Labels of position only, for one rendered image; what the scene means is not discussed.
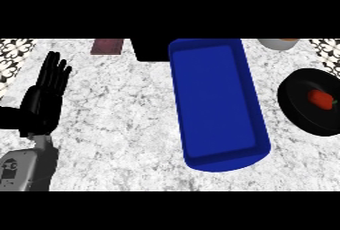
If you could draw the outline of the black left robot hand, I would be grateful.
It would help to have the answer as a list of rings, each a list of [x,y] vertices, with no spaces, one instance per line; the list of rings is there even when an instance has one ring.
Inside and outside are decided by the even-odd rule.
[[[72,67],[58,53],[50,51],[41,65],[35,85],[23,95],[17,108],[0,106],[0,129],[16,129],[20,137],[48,135],[57,127],[61,96]]]

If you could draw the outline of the blue rectangular tray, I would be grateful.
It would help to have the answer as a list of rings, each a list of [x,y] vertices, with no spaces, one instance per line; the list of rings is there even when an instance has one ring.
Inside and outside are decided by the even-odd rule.
[[[242,41],[177,39],[168,45],[184,163],[226,172],[270,150]]]

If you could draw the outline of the black round pot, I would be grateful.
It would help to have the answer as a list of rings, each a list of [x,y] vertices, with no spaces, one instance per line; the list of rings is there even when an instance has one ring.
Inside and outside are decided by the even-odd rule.
[[[332,96],[330,109],[323,110],[307,99],[311,90]],[[340,134],[340,79],[333,75],[314,68],[292,71],[277,88],[277,103],[286,119],[308,134]]]

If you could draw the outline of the red bell pepper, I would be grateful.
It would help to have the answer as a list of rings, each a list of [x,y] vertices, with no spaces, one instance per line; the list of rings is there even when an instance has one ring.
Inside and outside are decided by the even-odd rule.
[[[310,90],[307,92],[307,101],[322,110],[329,110],[336,104],[335,98],[320,90]]]

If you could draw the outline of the maroon rectangular block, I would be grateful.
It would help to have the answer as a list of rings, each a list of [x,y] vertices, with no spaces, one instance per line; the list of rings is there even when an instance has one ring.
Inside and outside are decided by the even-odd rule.
[[[122,39],[94,39],[90,50],[91,55],[119,55],[122,50]]]

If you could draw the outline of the black rectangular appliance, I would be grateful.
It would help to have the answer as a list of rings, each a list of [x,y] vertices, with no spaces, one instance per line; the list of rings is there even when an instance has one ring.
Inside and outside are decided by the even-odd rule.
[[[131,39],[131,45],[140,62],[166,62],[168,44],[172,39]]]

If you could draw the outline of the grey round cup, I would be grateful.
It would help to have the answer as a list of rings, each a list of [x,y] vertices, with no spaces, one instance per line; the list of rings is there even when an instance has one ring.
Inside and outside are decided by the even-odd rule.
[[[288,50],[296,41],[298,39],[258,39],[260,44],[273,50]]]

